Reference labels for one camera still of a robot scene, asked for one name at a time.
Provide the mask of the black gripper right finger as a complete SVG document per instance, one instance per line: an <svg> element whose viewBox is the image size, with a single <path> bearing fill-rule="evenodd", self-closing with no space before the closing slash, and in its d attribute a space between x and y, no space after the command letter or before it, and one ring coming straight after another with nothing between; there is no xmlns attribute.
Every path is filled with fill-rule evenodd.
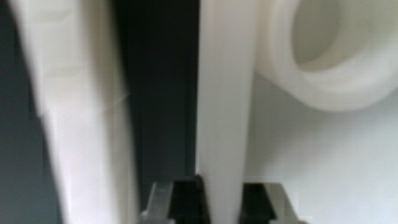
<svg viewBox="0 0 398 224"><path fill-rule="evenodd" d="M279 183L246 183L240 224L308 224Z"/></svg>

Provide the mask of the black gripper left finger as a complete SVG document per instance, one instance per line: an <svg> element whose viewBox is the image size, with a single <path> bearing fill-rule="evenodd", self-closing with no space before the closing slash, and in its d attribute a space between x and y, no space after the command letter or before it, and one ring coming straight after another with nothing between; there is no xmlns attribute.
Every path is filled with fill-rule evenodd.
<svg viewBox="0 0 398 224"><path fill-rule="evenodd" d="M141 224L210 224L203 178L155 182Z"/></svg>

